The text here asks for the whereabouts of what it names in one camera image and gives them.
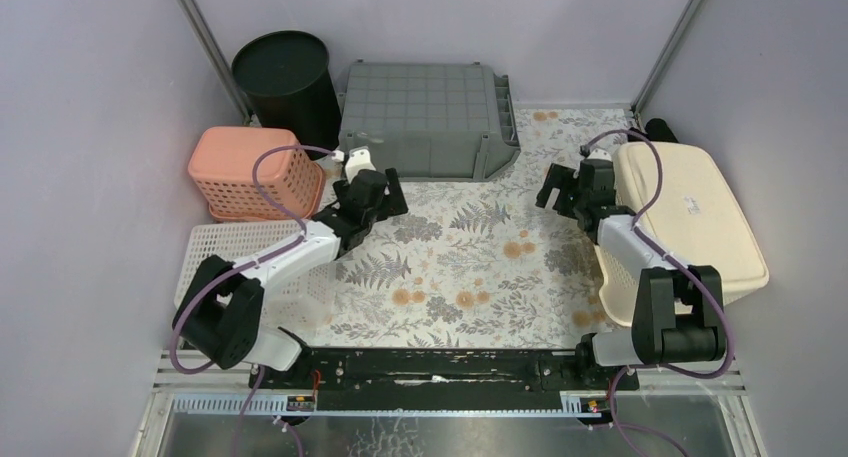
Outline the white perforated plastic basket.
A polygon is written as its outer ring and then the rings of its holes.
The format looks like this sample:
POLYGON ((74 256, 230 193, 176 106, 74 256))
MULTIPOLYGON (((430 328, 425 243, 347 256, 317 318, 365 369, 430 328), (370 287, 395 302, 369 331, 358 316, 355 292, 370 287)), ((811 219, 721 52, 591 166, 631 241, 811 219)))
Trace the white perforated plastic basket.
MULTIPOLYGON (((200 263, 217 255, 236 265, 253 262, 283 248, 302 235, 292 221, 209 224, 190 234, 174 297, 179 306, 200 263)), ((333 310, 335 260, 340 239, 330 227, 306 223, 305 240, 294 249, 243 272, 264 288, 260 322, 283 327, 309 340, 329 322, 333 310)))

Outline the pink perforated plastic basket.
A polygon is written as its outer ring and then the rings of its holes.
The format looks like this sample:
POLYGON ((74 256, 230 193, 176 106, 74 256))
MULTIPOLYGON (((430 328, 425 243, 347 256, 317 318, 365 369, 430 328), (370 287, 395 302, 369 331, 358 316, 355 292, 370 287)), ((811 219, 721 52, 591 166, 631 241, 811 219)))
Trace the pink perforated plastic basket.
POLYGON ((286 220, 257 190, 263 190, 299 218, 313 215, 321 202, 325 173, 303 150, 260 156, 277 147, 297 145, 289 130, 219 126, 206 130, 188 162, 187 171, 219 222, 286 220))

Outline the large black cylindrical container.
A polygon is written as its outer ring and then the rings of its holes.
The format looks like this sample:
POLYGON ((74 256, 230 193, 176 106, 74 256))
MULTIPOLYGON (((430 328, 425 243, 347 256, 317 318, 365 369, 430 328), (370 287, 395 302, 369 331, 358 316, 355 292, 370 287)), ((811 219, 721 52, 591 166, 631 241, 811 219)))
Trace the large black cylindrical container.
POLYGON ((316 148, 339 145, 342 114, 330 75, 330 54, 318 37, 303 31, 272 32, 247 43, 231 70, 260 124, 291 131, 317 160, 316 148))

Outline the cream perforated plastic basket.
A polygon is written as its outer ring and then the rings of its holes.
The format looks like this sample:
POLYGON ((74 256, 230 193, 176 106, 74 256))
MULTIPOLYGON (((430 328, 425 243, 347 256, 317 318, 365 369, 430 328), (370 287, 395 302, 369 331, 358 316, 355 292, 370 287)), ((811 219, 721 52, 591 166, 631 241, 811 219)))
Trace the cream perforated plastic basket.
POLYGON ((683 262, 720 274, 725 304, 769 281, 766 261, 743 211, 703 149, 657 142, 626 143, 612 153, 616 202, 643 210, 639 224, 683 262))

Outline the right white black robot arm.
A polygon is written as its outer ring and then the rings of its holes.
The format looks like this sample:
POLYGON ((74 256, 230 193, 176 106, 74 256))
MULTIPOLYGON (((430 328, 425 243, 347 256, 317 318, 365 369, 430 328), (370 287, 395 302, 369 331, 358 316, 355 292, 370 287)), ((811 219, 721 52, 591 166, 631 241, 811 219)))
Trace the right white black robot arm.
POLYGON ((636 213, 616 202, 615 173, 608 160, 586 158, 576 169, 553 164, 536 197, 576 221, 596 247, 610 254, 636 280, 629 328, 587 334, 576 348, 575 379, 597 389, 613 367, 662 366, 717 361, 711 377, 733 359, 723 312, 722 283, 712 266, 685 264, 637 222, 636 213))

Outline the grey plastic storage bin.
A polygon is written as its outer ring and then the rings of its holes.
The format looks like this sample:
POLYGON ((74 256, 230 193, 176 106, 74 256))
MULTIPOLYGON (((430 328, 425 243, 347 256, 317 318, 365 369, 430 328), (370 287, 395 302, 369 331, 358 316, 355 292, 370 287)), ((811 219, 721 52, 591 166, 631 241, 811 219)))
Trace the grey plastic storage bin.
POLYGON ((521 152, 509 79, 480 63, 356 62, 339 146, 407 181, 492 180, 521 152))

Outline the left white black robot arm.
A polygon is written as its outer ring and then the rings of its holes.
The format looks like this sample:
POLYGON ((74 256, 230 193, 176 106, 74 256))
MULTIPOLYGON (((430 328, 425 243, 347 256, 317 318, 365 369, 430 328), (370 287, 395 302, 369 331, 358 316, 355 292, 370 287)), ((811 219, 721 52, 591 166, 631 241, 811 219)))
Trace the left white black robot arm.
POLYGON ((286 329, 261 323, 266 298, 348 254, 375 223, 408 211, 394 168, 361 170, 348 182, 335 182, 334 189, 335 203, 292 236, 236 261, 211 255, 200 263, 172 321, 170 358, 179 372, 191 371, 176 355, 179 342, 186 341, 221 369, 247 362, 271 368, 288 388, 307 381, 311 364, 301 354, 305 343, 286 329))

